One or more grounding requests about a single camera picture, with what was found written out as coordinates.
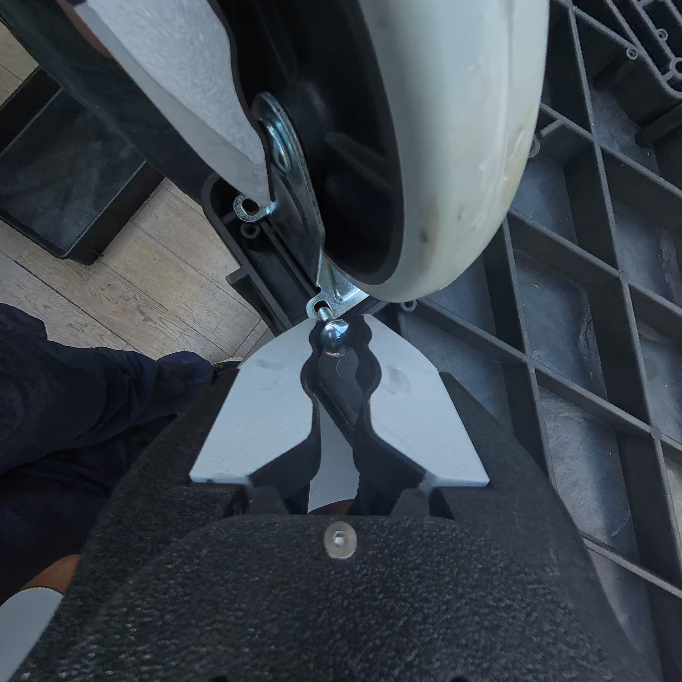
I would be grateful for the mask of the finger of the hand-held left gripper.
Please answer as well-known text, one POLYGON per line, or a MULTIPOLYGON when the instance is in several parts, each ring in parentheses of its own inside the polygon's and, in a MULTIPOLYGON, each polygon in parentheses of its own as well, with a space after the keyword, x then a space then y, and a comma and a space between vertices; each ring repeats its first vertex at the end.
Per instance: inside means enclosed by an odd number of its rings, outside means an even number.
POLYGON ((217 1, 73 1, 75 14, 200 159, 269 204, 263 134, 248 110, 217 1))

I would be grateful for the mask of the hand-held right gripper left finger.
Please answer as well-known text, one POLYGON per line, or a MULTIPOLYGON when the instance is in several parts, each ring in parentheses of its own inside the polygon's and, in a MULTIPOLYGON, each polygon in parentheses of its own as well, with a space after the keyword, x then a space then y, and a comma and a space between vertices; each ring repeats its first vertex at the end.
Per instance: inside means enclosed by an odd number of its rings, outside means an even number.
POLYGON ((295 514, 310 511, 321 464, 319 324, 304 320, 246 359, 189 473, 192 484, 272 487, 295 514))

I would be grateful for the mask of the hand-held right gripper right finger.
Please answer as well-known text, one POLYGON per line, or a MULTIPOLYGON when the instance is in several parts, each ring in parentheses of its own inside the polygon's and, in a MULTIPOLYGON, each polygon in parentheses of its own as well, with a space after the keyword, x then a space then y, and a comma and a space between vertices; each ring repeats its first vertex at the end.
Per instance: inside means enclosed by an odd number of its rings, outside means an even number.
POLYGON ((488 473, 435 365, 371 315, 354 321, 353 349, 360 514, 392 513, 406 490, 428 500, 437 488, 486 488, 488 473))

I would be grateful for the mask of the round-head steel bolt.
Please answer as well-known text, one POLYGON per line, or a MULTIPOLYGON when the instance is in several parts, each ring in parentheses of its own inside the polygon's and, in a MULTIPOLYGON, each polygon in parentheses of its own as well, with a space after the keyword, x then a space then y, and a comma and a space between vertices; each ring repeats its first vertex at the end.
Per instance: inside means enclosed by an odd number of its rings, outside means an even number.
POLYGON ((348 340, 351 336, 349 323, 335 316, 331 305, 319 301, 314 306, 317 319, 322 324, 319 332, 319 348, 330 357, 342 357, 348 353, 348 340))

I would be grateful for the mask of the black plastic dolly platform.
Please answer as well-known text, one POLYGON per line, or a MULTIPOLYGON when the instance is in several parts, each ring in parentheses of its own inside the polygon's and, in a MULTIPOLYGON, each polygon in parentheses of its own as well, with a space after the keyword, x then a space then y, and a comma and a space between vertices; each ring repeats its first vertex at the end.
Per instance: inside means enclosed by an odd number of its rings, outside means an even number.
MULTIPOLYGON (((324 254, 397 258, 397 180, 370 97, 358 1, 218 1, 247 101, 274 95, 308 161, 324 254)), ((680 1, 519 1, 543 57, 529 158, 507 216, 453 283, 373 311, 536 459, 658 679, 681 680, 681 119, 645 55, 680 1)))

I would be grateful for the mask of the white caster with metal bracket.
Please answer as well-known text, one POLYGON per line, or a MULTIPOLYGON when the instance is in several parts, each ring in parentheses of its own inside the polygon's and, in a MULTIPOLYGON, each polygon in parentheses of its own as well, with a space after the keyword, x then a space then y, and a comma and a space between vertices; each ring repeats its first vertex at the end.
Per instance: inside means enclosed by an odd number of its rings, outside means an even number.
POLYGON ((312 285, 326 258, 375 299, 450 285, 524 172, 548 1, 211 1, 265 143, 268 221, 312 285))

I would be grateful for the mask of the black framed floor panel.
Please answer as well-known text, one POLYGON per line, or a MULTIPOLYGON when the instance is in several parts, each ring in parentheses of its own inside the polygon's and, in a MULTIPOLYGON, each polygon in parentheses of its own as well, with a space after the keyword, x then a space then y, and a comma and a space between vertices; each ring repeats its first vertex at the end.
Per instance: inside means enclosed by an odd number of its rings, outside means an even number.
POLYGON ((57 259, 90 266, 163 176, 63 90, 1 148, 1 221, 57 259))

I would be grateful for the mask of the person's right leg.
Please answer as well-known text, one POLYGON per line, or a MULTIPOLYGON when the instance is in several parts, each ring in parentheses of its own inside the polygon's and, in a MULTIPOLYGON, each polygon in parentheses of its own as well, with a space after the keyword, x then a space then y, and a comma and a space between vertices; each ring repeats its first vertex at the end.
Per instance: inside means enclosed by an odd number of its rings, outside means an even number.
POLYGON ((210 386, 182 351, 77 348, 1 304, 1 601, 79 554, 142 451, 210 386))

